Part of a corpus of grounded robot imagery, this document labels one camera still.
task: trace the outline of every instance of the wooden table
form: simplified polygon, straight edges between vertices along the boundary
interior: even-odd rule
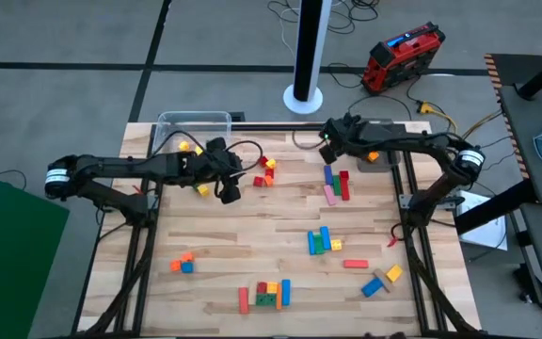
[[[427,121],[405,124],[410,132],[430,127]],[[150,123],[129,123],[120,156],[145,156],[150,130]],[[252,185],[253,177],[264,173],[259,167],[240,179],[242,199],[228,205],[213,196],[202,198],[192,188],[165,186],[142,335],[419,334],[404,245],[387,247],[389,229],[399,221],[391,174],[360,173],[356,159],[342,156],[332,168],[350,171],[351,200],[328,206],[324,163],[317,151],[297,149],[287,132],[234,132],[232,138],[255,140],[266,156],[277,159],[275,186]],[[296,138],[301,143],[318,140],[313,132],[298,132]],[[245,164],[258,156],[252,145],[234,150]],[[429,156],[413,154],[413,160],[420,188],[440,176],[440,168]],[[408,191],[404,167],[401,172]],[[134,193],[133,184],[139,181],[115,180],[114,188]],[[446,212],[436,212],[434,218],[453,222]],[[120,214],[107,216],[103,232],[122,222]],[[318,232],[320,226],[328,226],[331,237],[342,240],[341,251],[309,255],[307,231]],[[431,223],[427,230],[440,287],[467,321],[479,328],[455,228]],[[130,233],[125,227],[99,245],[79,330],[93,324],[119,291]],[[194,253],[196,272],[171,273],[170,260],[185,251]],[[367,259],[370,268],[345,269],[342,260],[348,258]],[[396,290],[365,298],[360,288],[374,277],[371,272],[387,271],[394,264],[404,270]],[[249,315],[238,313],[238,287],[282,279],[292,280],[290,306],[280,311],[251,306]],[[423,288],[433,328],[430,297]],[[127,326],[133,318],[129,304]]]

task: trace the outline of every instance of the red power station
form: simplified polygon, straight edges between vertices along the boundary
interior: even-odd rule
[[[426,70],[444,41],[438,26],[427,24],[379,42],[370,52],[361,84],[372,94]]]

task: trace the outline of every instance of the table leg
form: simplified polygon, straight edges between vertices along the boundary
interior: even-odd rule
[[[464,234],[492,219],[504,216],[519,208],[525,202],[535,202],[533,183],[530,179],[509,187],[503,193],[491,198],[488,202],[479,204],[470,211],[455,217],[455,225],[458,234]]]

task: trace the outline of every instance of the clear plastic bin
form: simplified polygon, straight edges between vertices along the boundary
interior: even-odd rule
[[[179,144],[182,141],[187,141],[190,150],[194,150],[196,144],[184,134],[176,133],[169,140],[166,140],[171,133],[178,130],[189,133],[203,147],[206,146],[206,141],[216,137],[223,137],[226,142],[229,142],[231,136],[231,116],[227,112],[220,111],[177,111],[161,113],[156,123],[152,151],[158,150],[164,142],[162,149],[158,153],[178,152]]]

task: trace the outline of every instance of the pink block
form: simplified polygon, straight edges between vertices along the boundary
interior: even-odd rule
[[[327,204],[333,206],[336,204],[336,196],[334,195],[334,190],[330,185],[324,186],[324,191],[326,192]]]

